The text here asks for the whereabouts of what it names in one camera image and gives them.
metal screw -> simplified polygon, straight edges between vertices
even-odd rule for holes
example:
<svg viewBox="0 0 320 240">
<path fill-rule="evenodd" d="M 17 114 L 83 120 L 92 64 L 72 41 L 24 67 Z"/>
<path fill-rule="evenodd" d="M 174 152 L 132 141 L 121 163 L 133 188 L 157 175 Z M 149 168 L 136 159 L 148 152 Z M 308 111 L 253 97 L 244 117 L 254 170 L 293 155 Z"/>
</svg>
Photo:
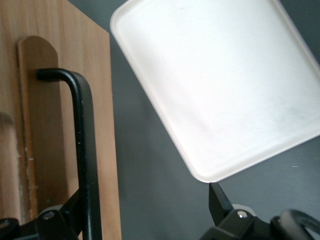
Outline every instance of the metal screw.
<svg viewBox="0 0 320 240">
<path fill-rule="evenodd" d="M 51 219 L 54 215 L 55 213 L 53 211 L 50 211 L 50 212 L 47 212 L 42 218 L 44 220 L 48 220 L 48 219 Z"/>
<path fill-rule="evenodd" d="M 0 229 L 4 229 L 5 227 L 8 227 L 9 225 L 10 225 L 9 221 L 5 220 L 4 222 L 0 223 Z"/>
<path fill-rule="evenodd" d="M 247 213 L 245 211 L 237 211 L 236 212 L 238 214 L 238 216 L 241 218 L 241 219 L 246 219 L 248 217 Z"/>
</svg>

wood grain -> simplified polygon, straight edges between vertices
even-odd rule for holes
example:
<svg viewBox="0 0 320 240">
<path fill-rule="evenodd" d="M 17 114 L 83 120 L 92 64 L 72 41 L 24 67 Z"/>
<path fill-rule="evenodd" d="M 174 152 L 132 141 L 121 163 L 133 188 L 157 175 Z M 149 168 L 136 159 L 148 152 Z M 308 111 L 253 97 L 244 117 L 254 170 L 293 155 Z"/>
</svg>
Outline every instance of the wood grain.
<svg viewBox="0 0 320 240">
<path fill-rule="evenodd" d="M 59 67 L 80 73 L 90 84 L 103 238 L 121 239 L 109 34 L 67 0 L 0 0 L 0 112 L 9 115 L 16 128 L 21 189 L 24 191 L 28 189 L 27 157 L 16 44 L 28 36 L 46 39 L 59 56 Z M 60 94 L 70 196 L 78 188 L 78 177 L 71 94 L 64 83 L 60 83 Z M 25 207 L 20 219 L 27 221 L 30 202 L 25 192 L 22 195 Z"/>
<path fill-rule="evenodd" d="M 18 149 L 10 117 L 0 112 L 0 218 L 20 217 Z"/>
<path fill-rule="evenodd" d="M 68 200 L 64 132 L 58 82 L 43 82 L 36 70 L 58 67 L 58 54 L 39 36 L 17 44 L 24 144 L 32 218 Z"/>
</svg>

white plastic tray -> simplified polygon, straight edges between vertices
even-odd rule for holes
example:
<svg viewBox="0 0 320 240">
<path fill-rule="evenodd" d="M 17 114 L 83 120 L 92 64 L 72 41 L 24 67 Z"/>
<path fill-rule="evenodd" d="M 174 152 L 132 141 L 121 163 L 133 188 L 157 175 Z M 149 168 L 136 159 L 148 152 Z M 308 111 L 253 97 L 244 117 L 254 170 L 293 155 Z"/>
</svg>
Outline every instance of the white plastic tray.
<svg viewBox="0 0 320 240">
<path fill-rule="evenodd" d="M 202 182 L 320 134 L 319 66 L 276 0 L 129 0 L 111 31 Z"/>
</svg>

gray background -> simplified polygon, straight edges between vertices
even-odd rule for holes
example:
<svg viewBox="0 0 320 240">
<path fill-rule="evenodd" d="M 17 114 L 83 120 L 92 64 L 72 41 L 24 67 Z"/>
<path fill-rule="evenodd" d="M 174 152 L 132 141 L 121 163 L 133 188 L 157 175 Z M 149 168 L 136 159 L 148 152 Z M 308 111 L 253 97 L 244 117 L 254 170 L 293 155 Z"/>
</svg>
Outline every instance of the gray background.
<svg viewBox="0 0 320 240">
<path fill-rule="evenodd" d="M 109 33 L 112 13 L 125 2 L 69 1 Z M 320 1 L 281 2 L 319 61 Z M 112 35 L 110 44 L 122 238 L 199 239 L 213 225 L 208 185 L 189 173 Z M 221 185 L 232 203 L 264 221 L 288 208 L 320 219 L 319 146 L 318 137 Z"/>
</svg>

black metal rod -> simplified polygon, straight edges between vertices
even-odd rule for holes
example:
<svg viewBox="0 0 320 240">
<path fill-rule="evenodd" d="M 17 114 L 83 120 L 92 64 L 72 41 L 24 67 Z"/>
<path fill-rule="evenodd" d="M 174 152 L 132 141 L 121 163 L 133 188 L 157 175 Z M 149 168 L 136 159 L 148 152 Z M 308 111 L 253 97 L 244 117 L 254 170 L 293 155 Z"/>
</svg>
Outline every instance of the black metal rod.
<svg viewBox="0 0 320 240">
<path fill-rule="evenodd" d="M 76 157 L 80 202 L 83 210 L 83 239 L 101 240 L 101 216 L 99 202 L 97 154 L 94 125 L 94 109 L 87 80 L 79 73 L 61 68 L 37 70 L 39 80 L 65 81 L 70 87 L 73 102 Z"/>
</svg>

